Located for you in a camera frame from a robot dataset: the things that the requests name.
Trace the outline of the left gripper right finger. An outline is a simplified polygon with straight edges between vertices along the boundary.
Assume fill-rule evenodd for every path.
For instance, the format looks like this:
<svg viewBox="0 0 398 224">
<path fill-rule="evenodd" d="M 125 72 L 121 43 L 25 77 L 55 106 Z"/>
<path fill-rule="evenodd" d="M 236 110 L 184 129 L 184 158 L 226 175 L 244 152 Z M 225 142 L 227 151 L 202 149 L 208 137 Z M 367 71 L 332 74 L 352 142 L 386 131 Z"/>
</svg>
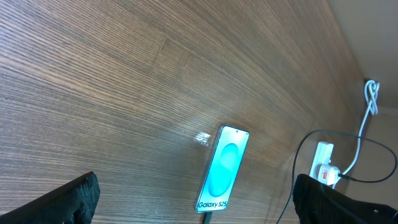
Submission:
<svg viewBox="0 0 398 224">
<path fill-rule="evenodd" d="M 397 224 L 396 209 L 353 200 L 306 174 L 297 176 L 293 202 L 301 224 Z"/>
</svg>

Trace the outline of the turquoise Galaxy S25 smartphone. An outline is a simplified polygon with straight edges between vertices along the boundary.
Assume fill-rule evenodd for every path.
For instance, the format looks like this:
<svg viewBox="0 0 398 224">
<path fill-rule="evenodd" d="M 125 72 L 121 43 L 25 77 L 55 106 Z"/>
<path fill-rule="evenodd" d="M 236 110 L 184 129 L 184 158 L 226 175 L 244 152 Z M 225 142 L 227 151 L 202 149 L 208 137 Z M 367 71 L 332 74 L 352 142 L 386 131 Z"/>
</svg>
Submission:
<svg viewBox="0 0 398 224">
<path fill-rule="evenodd" d="M 227 208 L 249 137 L 249 131 L 241 128 L 220 127 L 195 202 L 196 212 Z"/>
</svg>

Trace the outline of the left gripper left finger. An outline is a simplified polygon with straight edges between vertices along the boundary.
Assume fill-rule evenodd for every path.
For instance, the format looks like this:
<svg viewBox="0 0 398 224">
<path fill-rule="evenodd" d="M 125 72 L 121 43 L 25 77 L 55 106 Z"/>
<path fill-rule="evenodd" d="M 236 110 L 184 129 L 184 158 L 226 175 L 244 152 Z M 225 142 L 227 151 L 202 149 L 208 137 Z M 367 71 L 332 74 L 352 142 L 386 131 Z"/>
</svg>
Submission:
<svg viewBox="0 0 398 224">
<path fill-rule="evenodd" d="M 93 172 L 1 215 L 1 223 L 91 223 L 100 198 Z"/>
</svg>

